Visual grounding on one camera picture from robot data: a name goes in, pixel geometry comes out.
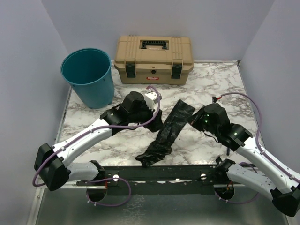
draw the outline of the teal trash can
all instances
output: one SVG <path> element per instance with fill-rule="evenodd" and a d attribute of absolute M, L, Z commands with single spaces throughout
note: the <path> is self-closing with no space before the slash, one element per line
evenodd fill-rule
<path fill-rule="evenodd" d="M 111 59 L 102 50 L 86 48 L 68 55 L 61 65 L 63 78 L 89 108 L 113 102 Z"/>

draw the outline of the tan toolbox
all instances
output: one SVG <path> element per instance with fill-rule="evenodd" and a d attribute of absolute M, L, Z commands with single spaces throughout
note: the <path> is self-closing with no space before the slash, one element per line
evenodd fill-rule
<path fill-rule="evenodd" d="M 184 85 L 194 67 L 188 37 L 121 36 L 114 66 L 122 83 Z"/>

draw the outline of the black plastic bag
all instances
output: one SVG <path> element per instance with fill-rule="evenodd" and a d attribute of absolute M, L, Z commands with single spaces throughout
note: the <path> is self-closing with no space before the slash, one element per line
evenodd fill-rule
<path fill-rule="evenodd" d="M 195 108 L 178 100 L 169 116 L 164 122 L 163 128 L 159 131 L 156 140 L 153 141 L 145 153 L 135 157 L 143 166 L 150 166 L 166 155 L 171 154 L 172 144 L 179 135 L 179 132 L 187 123 L 187 118 L 193 115 Z"/>

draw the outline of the marble table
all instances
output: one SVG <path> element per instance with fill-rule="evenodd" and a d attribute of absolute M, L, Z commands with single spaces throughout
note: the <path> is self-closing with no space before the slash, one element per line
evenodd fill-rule
<path fill-rule="evenodd" d="M 115 97 L 112 105 L 121 103 L 130 91 L 145 92 L 146 84 L 122 84 L 118 71 L 112 66 L 112 77 L 115 85 Z M 211 103 L 212 96 L 238 91 L 245 93 L 244 86 L 236 63 L 195 63 L 187 83 L 184 86 L 155 85 L 161 93 L 162 119 L 166 119 L 176 102 L 181 99 L 196 108 Z M 257 130 L 254 114 L 249 102 L 243 97 L 226 96 L 219 103 L 227 110 L 233 123 L 239 123 L 255 134 Z M 67 107 L 60 141 L 64 141 L 93 123 L 100 114 L 112 107 L 89 109 L 79 97 L 72 92 Z M 137 155 L 145 152 L 148 145 L 155 140 L 156 133 L 143 127 L 138 130 L 123 130 L 106 139 L 79 156 L 74 162 L 84 163 L 96 160 L 103 166 L 108 165 L 141 165 L 135 160 Z M 217 156 L 230 158 L 235 162 L 248 162 L 244 157 L 230 152 L 226 147 L 216 143 L 186 124 L 172 145 L 172 153 L 154 165 L 197 165 L 213 164 Z"/>

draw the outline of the white arm segment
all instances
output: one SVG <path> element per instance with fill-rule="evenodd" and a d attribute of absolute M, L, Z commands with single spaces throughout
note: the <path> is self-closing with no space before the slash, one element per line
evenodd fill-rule
<path fill-rule="evenodd" d="M 291 192 L 291 187 L 297 187 L 298 182 L 290 179 L 285 173 L 278 169 L 272 162 L 270 162 L 263 154 L 260 153 L 256 146 L 255 138 L 248 138 L 245 142 L 245 146 L 240 146 L 236 152 L 247 158 L 252 162 L 257 168 L 259 168 L 281 191 L 283 194 Z M 263 146 L 262 149 L 268 154 L 270 158 L 276 161 L 281 167 L 286 169 L 290 174 L 294 175 L 300 179 L 300 174 L 290 169 L 277 158 L 275 158 L 271 153 L 269 153 Z"/>
<path fill-rule="evenodd" d="M 100 126 L 107 126 L 109 125 L 105 120 L 97 119 L 93 124 L 89 127 L 85 128 L 83 131 L 79 132 L 78 134 L 74 135 L 73 137 L 67 139 L 66 141 L 60 142 L 54 145 L 53 151 L 58 151 L 60 148 L 65 146 L 70 141 L 76 139 L 83 133 L 90 131 L 93 128 L 100 127 Z M 87 149 L 94 146 L 98 142 L 111 137 L 113 134 L 113 130 L 110 128 L 104 128 L 100 130 L 96 130 L 93 133 L 89 133 L 84 137 L 77 140 L 75 143 L 71 144 L 67 147 L 64 151 L 57 154 L 58 157 L 63 157 L 62 163 L 65 167 L 68 167 L 78 156 L 84 153 Z"/>
<path fill-rule="evenodd" d="M 275 189 L 274 183 L 267 177 L 243 168 L 239 164 L 233 164 L 229 167 L 227 176 L 230 180 L 249 187 L 270 200 L 273 199 L 270 190 Z"/>
<path fill-rule="evenodd" d="M 71 171 L 68 181 L 93 180 L 99 173 L 97 167 L 91 163 L 71 163 L 68 167 Z"/>

